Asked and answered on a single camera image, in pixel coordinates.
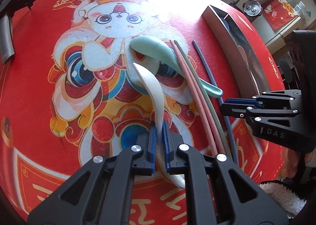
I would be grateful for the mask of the electric rice cooker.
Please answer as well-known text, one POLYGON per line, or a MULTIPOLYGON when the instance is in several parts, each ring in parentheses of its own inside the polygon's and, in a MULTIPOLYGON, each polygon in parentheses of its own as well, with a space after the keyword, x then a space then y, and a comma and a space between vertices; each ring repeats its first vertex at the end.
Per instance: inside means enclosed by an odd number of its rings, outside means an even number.
POLYGON ((257 17, 262 14, 262 6, 256 0, 248 0, 243 3, 243 11, 249 17, 257 17))

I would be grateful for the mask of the white spoon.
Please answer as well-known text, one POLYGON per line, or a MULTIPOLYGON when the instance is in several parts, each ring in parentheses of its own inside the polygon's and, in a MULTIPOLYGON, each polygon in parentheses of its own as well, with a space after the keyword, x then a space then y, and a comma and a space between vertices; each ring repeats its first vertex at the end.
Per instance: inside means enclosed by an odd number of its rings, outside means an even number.
POLYGON ((169 175, 165 165, 165 155, 163 147, 163 115, 165 113, 165 97, 162 87, 156 77, 144 66, 133 63, 133 66, 146 88, 154 107, 155 128, 156 128, 156 155, 162 173, 170 179, 174 185, 184 189, 185 179, 181 175, 169 175))

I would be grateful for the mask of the red printed table mat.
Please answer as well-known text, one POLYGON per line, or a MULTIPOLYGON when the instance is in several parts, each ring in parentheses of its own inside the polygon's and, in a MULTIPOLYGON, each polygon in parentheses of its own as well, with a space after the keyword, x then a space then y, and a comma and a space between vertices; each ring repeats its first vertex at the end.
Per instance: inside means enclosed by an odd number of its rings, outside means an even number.
POLYGON ((221 0, 36 0, 14 14, 16 53, 1 65, 1 189, 18 218, 26 221, 93 156, 117 155, 148 131, 154 109, 133 63, 160 81, 170 130, 211 154, 187 81, 130 48, 140 35, 176 40, 207 80, 196 42, 223 97, 239 97, 230 65, 202 17, 208 6, 228 13, 244 33, 269 90, 283 89, 256 29, 221 0))

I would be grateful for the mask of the green spoon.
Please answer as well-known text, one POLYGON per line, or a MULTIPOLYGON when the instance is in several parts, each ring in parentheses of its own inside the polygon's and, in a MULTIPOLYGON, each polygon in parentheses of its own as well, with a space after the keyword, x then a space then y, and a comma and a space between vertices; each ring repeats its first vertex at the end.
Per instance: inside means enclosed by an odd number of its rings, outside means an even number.
MULTIPOLYGON (((174 51, 162 40, 156 37, 141 35, 130 41, 130 47, 142 55, 161 61, 175 70, 182 77, 185 77, 174 51)), ((223 91, 220 88, 199 77, 197 78, 197 82, 204 88, 210 97, 218 99, 222 96, 223 91)))

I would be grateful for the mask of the pink chopstick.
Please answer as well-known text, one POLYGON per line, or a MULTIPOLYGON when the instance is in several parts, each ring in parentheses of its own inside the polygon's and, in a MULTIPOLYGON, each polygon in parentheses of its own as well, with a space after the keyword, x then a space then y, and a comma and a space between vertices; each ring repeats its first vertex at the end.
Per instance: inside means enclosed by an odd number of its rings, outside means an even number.
POLYGON ((213 137, 213 134, 212 134, 212 131, 211 131, 211 127, 209 126, 209 123, 208 123, 208 119, 207 119, 206 113, 205 113, 205 111, 203 109, 203 105, 202 105, 201 99, 199 97, 198 90, 196 89, 196 86, 195 86, 195 84, 193 82, 191 73, 189 72, 189 68, 187 67, 185 61, 183 60, 183 57, 182 57, 180 51, 177 49, 175 43, 172 40, 170 40, 170 44, 172 45, 172 48, 173 48, 173 50, 175 52, 175 55, 177 56, 179 65, 180 65, 183 73, 185 74, 185 78, 186 78, 187 83, 189 85, 191 94, 192 94, 192 96, 194 98, 194 102, 195 102, 195 104, 198 107, 198 111, 199 111, 199 114, 200 114, 200 117, 201 117, 202 125, 203 125, 203 127, 205 129, 206 137, 208 139, 209 146, 211 148, 212 156, 215 156, 218 153, 217 152, 217 148, 216 148, 216 144, 215 144, 214 137, 213 137))
POLYGON ((218 153, 226 154, 227 151, 224 147, 224 140, 221 139, 218 128, 215 124, 214 118, 211 114, 205 96, 202 92, 201 86, 199 85, 200 80, 197 76, 194 68, 192 67, 190 61, 187 61, 185 54, 181 52, 180 47, 177 42, 170 40, 170 44, 177 56, 180 67, 186 76, 187 83, 189 85, 190 91, 194 98, 194 102, 198 107, 202 125, 204 127, 209 146, 211 148, 211 154, 217 155, 218 153))

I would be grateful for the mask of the green chopstick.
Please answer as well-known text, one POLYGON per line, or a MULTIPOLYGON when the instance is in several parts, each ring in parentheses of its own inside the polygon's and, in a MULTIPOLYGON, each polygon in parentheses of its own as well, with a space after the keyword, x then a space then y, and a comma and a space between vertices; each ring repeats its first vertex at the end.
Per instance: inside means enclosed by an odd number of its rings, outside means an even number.
POLYGON ((216 124, 216 126, 217 126, 217 128, 218 128, 218 131, 219 131, 219 133, 220 133, 221 139, 223 139, 223 140, 225 139, 225 140, 224 140, 224 147, 225 147, 225 149, 226 149, 226 151, 227 151, 226 155, 227 155, 228 157, 231 157, 231 152, 230 152, 230 148, 229 148, 228 143, 227 143, 227 139, 226 139, 226 137, 225 137, 225 135, 224 135, 224 132, 223 132, 221 123, 220 123, 220 121, 219 121, 219 119, 218 119, 218 116, 217 116, 217 114, 216 114, 216 112, 215 112, 215 109, 214 109, 214 107, 213 107, 213 104, 212 104, 212 102, 211 102, 211 100, 210 100, 210 98, 209 98, 209 95, 206 93, 206 91, 204 90, 204 88, 203 88, 202 86, 201 86, 201 89, 202 89, 202 92, 203 92, 203 94, 204 94, 204 96, 205 96, 205 99, 206 99, 206 101, 207 101, 207 104, 208 104, 208 106, 209 106, 209 109, 210 109, 210 111, 211 111, 211 114, 212 114, 212 116, 213 116, 213 118, 214 118, 215 124, 216 124))

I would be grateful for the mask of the stainless steel utensil tray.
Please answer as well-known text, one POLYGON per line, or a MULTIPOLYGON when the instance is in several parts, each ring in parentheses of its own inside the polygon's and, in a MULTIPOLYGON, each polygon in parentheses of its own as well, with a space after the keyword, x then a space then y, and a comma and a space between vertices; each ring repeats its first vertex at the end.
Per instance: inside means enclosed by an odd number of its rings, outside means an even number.
POLYGON ((202 17, 226 56, 241 97, 250 98, 270 91, 254 49, 232 16, 214 6, 208 6, 202 17))

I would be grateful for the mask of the red fridge cover cloth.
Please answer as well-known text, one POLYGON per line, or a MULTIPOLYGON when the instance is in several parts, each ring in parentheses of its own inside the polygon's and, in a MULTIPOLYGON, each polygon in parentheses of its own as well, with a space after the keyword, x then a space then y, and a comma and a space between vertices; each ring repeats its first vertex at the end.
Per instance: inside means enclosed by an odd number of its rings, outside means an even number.
POLYGON ((268 0, 262 7, 262 15, 274 31, 298 16, 287 0, 268 0))

